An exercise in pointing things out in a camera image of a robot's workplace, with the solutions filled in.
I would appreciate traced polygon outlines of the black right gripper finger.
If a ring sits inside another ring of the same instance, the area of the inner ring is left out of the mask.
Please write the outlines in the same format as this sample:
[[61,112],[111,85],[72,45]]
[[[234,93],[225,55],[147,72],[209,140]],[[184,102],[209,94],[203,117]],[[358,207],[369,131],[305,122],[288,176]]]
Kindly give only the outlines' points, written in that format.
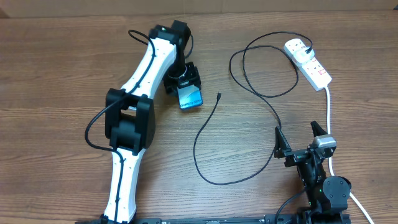
[[314,137],[327,134],[327,132],[316,121],[312,121],[310,125],[312,127],[312,132]]
[[274,157],[285,157],[292,151],[287,139],[279,126],[275,127]]

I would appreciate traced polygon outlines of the blue screen smartphone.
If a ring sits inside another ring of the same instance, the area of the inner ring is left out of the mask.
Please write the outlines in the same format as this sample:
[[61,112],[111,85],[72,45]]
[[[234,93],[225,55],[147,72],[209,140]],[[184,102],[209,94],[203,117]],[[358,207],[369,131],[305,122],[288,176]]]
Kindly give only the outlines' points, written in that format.
[[177,93],[181,110],[187,110],[203,104],[201,91],[195,85],[178,88]]

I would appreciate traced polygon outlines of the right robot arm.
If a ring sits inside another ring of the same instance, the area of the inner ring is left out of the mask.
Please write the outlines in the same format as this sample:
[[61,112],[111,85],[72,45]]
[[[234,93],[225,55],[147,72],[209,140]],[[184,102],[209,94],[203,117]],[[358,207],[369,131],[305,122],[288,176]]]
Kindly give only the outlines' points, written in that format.
[[293,215],[285,217],[286,223],[350,223],[348,208],[351,182],[341,176],[327,176],[323,161],[330,159],[336,149],[336,140],[316,122],[311,122],[313,142],[305,149],[292,150],[280,127],[275,128],[274,157],[284,158],[286,167],[296,167],[303,183],[303,190],[287,199],[274,216],[274,223],[281,223],[283,208],[302,194],[308,198],[308,206],[301,207]]

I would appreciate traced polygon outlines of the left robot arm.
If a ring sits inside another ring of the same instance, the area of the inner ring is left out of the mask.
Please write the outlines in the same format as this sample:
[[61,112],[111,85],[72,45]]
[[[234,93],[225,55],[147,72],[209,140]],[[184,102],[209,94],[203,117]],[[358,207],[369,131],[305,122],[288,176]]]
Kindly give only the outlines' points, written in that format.
[[120,89],[110,89],[105,98],[104,130],[113,172],[100,223],[131,223],[134,219],[139,167],[155,135],[154,97],[159,85],[177,96],[182,110],[203,103],[198,69],[184,53],[193,39],[187,23],[157,25],[145,38],[147,49],[136,71]]

